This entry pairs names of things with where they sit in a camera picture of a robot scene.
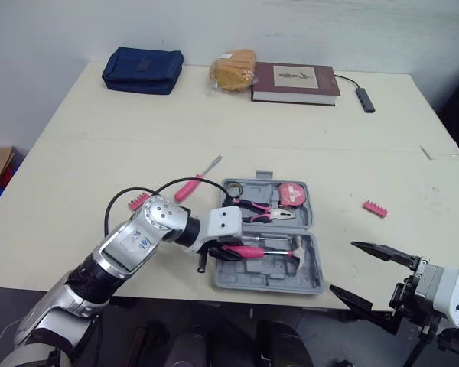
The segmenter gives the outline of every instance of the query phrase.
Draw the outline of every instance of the black cable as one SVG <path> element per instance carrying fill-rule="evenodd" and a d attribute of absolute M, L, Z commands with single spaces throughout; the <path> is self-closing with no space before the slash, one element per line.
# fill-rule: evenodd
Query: black cable
<path fill-rule="evenodd" d="M 412 352 L 408 356 L 408 359 L 406 359 L 406 362 L 403 365 L 403 367 L 412 367 L 413 363 L 415 363 L 416 359 L 418 358 L 418 356 L 420 356 L 420 353 L 422 353 L 423 349 L 426 346 L 427 346 L 427 342 L 420 339 L 418 343 L 416 343 L 415 348 L 413 348 Z"/>
<path fill-rule="evenodd" d="M 178 184 L 179 182 L 183 182 L 183 181 L 200 181 L 200 182 L 205 182 L 206 184 L 209 184 L 209 185 L 213 185 L 214 187 L 217 187 L 218 189 L 220 189 L 221 191 L 224 192 L 224 194 L 226 196 L 229 196 L 230 194 L 228 193 L 228 191 L 222 187 L 221 185 L 219 185 L 218 183 L 215 183 L 214 181 L 211 181 L 211 180 L 206 180 L 205 178 L 199 178 L 199 177 L 184 177 L 184 178 L 178 178 L 176 180 L 173 180 L 173 181 L 170 181 L 169 183 L 166 183 L 165 185 L 163 185 L 162 187 L 160 187 L 158 190 L 156 190 L 157 193 L 160 193 L 160 191 L 162 190 L 165 190 L 167 187 L 171 186 L 171 185 L 174 185 L 174 184 Z"/>
<path fill-rule="evenodd" d="M 347 78 L 346 76 L 341 76 L 341 75 L 337 75 L 337 74 L 335 74 L 335 77 L 348 80 L 349 82 L 355 84 L 357 88 L 360 88 L 359 83 L 356 82 L 355 80 L 352 80 L 351 78 Z"/>
<path fill-rule="evenodd" d="M 158 195 L 157 191 L 153 191 L 151 189 L 147 189 L 146 187 L 128 187 L 127 189 L 119 191 L 114 197 L 109 201 L 109 204 L 106 207 L 106 214 L 104 215 L 104 235 L 109 234 L 109 215 L 110 215 L 110 210 L 112 209 L 112 205 L 116 202 L 116 200 L 121 196 L 124 195 L 125 193 L 128 193 L 129 191 L 146 191 L 149 192 L 153 195 Z"/>
<path fill-rule="evenodd" d="M 97 365 L 99 364 L 100 347 L 102 346 L 103 334 L 104 334 L 103 317 L 102 317 L 102 314 L 100 314 L 99 318 L 97 319 L 97 344 L 95 347 L 95 355 L 94 355 L 92 367 L 97 367 Z"/>

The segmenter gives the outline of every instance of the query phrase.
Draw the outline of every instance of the pliers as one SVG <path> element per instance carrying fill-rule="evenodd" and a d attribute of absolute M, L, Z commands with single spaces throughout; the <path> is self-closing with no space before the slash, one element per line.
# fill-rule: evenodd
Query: pliers
<path fill-rule="evenodd" d="M 254 203 L 250 200 L 233 199 L 233 205 L 259 213 L 256 216 L 243 218 L 244 223 L 270 223 L 273 219 L 294 219 L 296 215 L 284 209 L 274 209 L 268 204 Z"/>

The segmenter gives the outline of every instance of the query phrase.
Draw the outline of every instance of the pink block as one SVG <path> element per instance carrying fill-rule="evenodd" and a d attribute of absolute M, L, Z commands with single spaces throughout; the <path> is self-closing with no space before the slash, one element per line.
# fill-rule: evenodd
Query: pink block
<path fill-rule="evenodd" d="M 145 201 L 148 200 L 150 196 L 151 195 L 149 193 L 142 193 L 138 195 L 136 199 L 128 203 L 129 209 L 132 210 L 133 212 L 135 210 L 138 210 L 145 203 Z"/>
<path fill-rule="evenodd" d="M 370 211 L 371 213 L 376 214 L 377 216 L 380 216 L 381 218 L 384 218 L 388 214 L 388 211 L 386 209 L 382 208 L 381 206 L 379 206 L 379 205 L 377 205 L 377 204 L 375 204 L 375 203 L 373 203 L 372 201 L 369 201 L 369 200 L 367 200 L 364 203 L 363 208 L 365 210 Z"/>

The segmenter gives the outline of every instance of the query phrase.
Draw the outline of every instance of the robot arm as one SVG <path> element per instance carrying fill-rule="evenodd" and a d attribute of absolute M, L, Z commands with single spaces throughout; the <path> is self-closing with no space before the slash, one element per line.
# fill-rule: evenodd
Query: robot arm
<path fill-rule="evenodd" d="M 396 285 L 389 306 L 391 315 L 372 311 L 368 300 L 334 285 L 330 290 L 357 316 L 382 327 L 391 334 L 398 332 L 403 318 L 420 329 L 417 346 L 404 366 L 411 366 L 425 345 L 437 339 L 439 349 L 459 354 L 459 270 L 428 263 L 421 256 L 409 255 L 386 245 L 352 242 L 352 245 L 383 261 L 406 266 L 413 274 Z"/>
<path fill-rule="evenodd" d="M 37 362 L 69 366 L 111 296 L 153 256 L 161 241 L 198 253 L 209 241 L 239 239 L 241 234 L 242 214 L 237 206 L 213 209 L 199 220 L 163 196 L 150 197 L 24 317 L 15 335 L 16 349 L 0 367 Z"/>

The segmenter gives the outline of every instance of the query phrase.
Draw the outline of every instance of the gray tool case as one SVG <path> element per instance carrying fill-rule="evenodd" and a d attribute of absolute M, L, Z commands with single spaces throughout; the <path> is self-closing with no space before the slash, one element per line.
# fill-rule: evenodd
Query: gray tool case
<path fill-rule="evenodd" d="M 285 207 L 296 214 L 294 219 L 277 220 L 270 223 L 243 223 L 244 245 L 259 246 L 265 249 L 291 250 L 292 236 L 301 235 L 306 258 L 302 268 L 296 273 L 297 262 L 286 256 L 264 256 L 243 261 L 216 261 L 214 280 L 221 288 L 247 289 L 252 291 L 271 291 L 296 294 L 320 294 L 323 291 L 323 274 L 316 238 L 307 229 L 313 222 L 308 186 L 304 182 L 277 181 L 272 179 L 271 171 L 257 171 L 255 180 L 225 179 L 223 186 L 238 183 L 243 188 L 239 199 L 254 203 L 269 203 L 278 208 L 279 185 L 294 183 L 301 185 L 306 193 L 306 201 L 296 208 Z M 243 216 L 255 213 L 242 209 Z M 287 241 L 265 239 L 282 238 Z"/>

